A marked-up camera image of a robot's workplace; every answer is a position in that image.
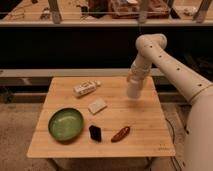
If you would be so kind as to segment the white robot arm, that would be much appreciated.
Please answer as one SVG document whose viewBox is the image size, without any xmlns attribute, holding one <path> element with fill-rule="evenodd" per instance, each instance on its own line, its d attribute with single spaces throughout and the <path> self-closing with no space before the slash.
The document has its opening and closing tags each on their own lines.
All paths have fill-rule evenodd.
<svg viewBox="0 0 213 171">
<path fill-rule="evenodd" d="M 128 97 L 140 97 L 154 64 L 191 104 L 183 171 L 213 171 L 213 82 L 170 56 L 163 34 L 141 35 L 135 45 L 138 53 L 127 77 Z"/>
</svg>

